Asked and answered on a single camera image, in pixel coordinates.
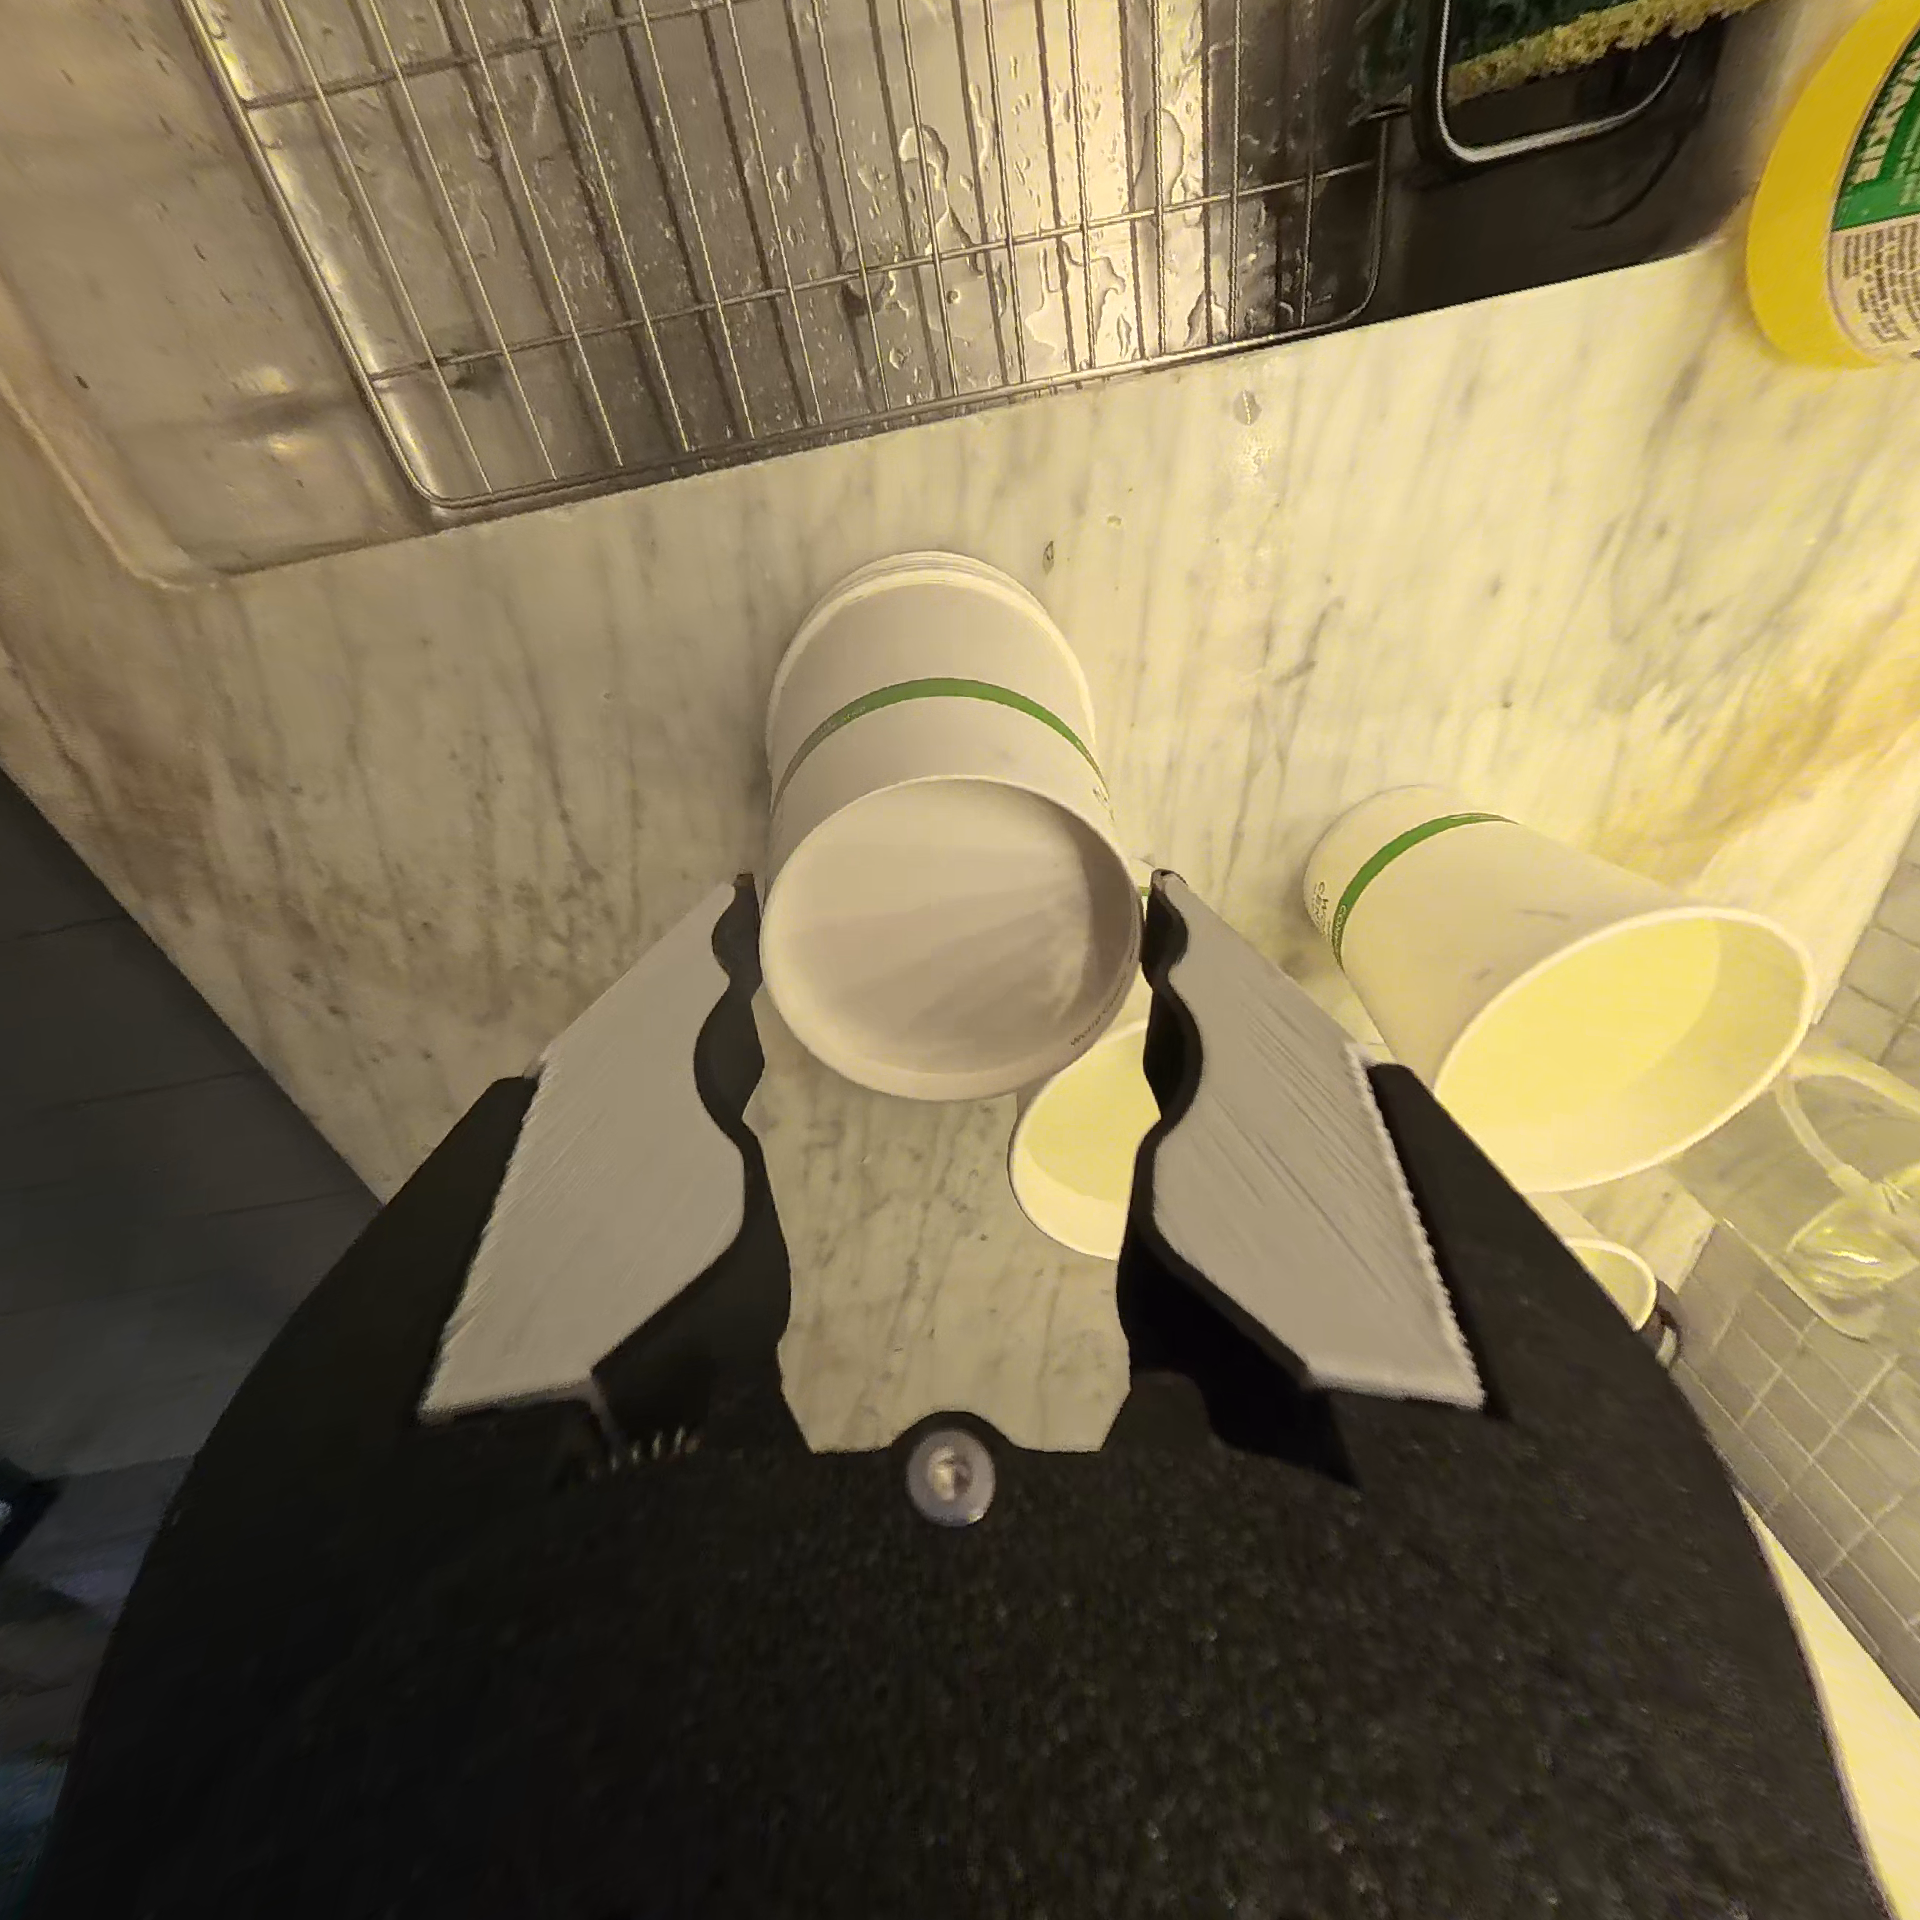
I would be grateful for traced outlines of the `green and yellow sponge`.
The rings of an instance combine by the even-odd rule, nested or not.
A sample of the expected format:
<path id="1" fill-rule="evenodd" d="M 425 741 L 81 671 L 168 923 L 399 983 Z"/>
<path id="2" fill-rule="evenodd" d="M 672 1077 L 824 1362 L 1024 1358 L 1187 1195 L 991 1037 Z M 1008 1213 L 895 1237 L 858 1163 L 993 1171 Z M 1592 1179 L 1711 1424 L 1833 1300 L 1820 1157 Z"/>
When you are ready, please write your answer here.
<path id="1" fill-rule="evenodd" d="M 1356 14 L 1355 92 L 1362 113 L 1412 101 L 1435 4 L 1368 3 Z M 1639 54 L 1752 11 L 1752 3 L 1452 3 L 1448 96 L 1510 92 Z"/>

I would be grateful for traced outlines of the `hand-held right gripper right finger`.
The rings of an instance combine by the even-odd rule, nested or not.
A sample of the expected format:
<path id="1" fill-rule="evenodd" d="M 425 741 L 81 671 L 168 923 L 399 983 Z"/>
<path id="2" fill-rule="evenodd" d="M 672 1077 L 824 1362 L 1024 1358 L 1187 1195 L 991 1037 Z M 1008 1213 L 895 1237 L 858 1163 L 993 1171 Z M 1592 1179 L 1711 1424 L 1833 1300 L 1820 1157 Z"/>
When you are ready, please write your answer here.
<path id="1" fill-rule="evenodd" d="M 1486 1408 L 1368 1052 L 1170 869 L 1141 959 L 1141 1243 L 1308 1388 Z"/>

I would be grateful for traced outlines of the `stack of paper cups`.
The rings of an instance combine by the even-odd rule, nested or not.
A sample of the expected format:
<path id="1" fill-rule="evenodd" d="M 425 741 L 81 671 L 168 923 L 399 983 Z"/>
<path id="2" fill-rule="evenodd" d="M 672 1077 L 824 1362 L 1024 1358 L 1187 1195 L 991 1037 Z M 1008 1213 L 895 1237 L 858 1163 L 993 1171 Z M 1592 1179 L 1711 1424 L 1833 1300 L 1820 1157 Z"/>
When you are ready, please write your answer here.
<path id="1" fill-rule="evenodd" d="M 762 984 L 826 1069 L 986 1100 L 1112 1024 L 1141 883 L 1088 676 L 1032 593 L 953 551 L 855 570 L 783 654 L 765 746 Z"/>

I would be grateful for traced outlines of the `dish soap pump bottle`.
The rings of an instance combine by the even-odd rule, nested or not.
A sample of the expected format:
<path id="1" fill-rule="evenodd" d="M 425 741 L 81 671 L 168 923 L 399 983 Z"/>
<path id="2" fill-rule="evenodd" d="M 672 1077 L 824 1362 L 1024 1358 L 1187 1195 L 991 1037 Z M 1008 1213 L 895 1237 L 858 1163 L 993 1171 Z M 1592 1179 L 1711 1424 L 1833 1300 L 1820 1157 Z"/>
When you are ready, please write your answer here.
<path id="1" fill-rule="evenodd" d="M 1869 4 L 1813 62 L 1751 203 L 1743 285 L 1810 369 L 1919 360 L 1919 6 Z"/>

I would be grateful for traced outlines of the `clear glass soap dispenser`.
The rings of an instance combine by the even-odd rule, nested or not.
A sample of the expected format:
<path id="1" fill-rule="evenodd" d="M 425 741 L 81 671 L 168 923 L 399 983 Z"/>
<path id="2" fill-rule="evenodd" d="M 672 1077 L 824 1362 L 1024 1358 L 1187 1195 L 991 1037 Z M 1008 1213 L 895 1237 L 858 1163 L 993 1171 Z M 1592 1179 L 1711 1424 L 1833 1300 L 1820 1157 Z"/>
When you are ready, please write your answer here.
<path id="1" fill-rule="evenodd" d="M 1917 1358 L 1912 1087 L 1846 1048 L 1806 1045 L 1673 1171 L 1826 1327 Z"/>

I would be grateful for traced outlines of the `white paper cup green band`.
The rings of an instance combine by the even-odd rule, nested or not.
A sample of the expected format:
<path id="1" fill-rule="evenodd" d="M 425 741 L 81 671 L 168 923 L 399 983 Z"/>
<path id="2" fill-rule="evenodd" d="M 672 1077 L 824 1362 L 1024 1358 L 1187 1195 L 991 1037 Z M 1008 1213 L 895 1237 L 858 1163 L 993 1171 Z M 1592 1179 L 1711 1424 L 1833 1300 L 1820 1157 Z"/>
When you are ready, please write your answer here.
<path id="1" fill-rule="evenodd" d="M 1648 1263 L 1632 1248 L 1594 1237 L 1570 1237 L 1563 1244 L 1642 1338 L 1650 1337 L 1660 1312 L 1660 1285 Z"/>
<path id="2" fill-rule="evenodd" d="M 1028 1223 L 1068 1252 L 1122 1254 L 1141 1147 L 1160 1120 L 1134 1005 L 1077 1060 L 1020 1094 L 1008 1179 Z"/>
<path id="3" fill-rule="evenodd" d="M 1435 786 L 1343 815 L 1302 895 L 1387 1052 L 1530 1195 L 1668 1165 L 1813 1029 L 1788 926 Z"/>

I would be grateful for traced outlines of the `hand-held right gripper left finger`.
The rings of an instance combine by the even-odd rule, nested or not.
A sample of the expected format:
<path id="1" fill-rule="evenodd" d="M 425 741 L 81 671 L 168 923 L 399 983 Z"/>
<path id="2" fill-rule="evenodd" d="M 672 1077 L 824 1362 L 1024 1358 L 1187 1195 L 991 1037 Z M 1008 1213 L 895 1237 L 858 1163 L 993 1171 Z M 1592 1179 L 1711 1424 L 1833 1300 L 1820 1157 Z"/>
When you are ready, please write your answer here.
<path id="1" fill-rule="evenodd" d="M 788 1248 L 749 1107 L 761 917 L 719 884 L 540 1055 L 420 1400 L 784 1424 Z"/>

